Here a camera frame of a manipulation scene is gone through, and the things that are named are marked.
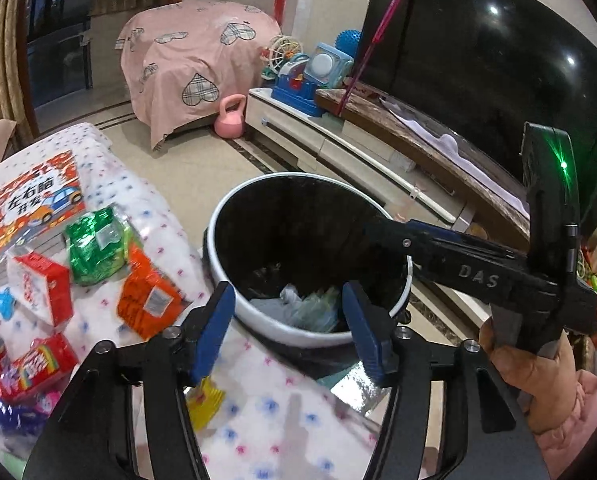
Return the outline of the right hand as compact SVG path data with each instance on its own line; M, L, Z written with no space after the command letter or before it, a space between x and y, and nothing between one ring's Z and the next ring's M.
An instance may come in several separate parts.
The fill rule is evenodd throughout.
M577 404L578 380L565 332L552 359L509 346L497 347L491 320L481 326L478 342L503 380L530 396L524 413L534 434L560 428L571 417Z

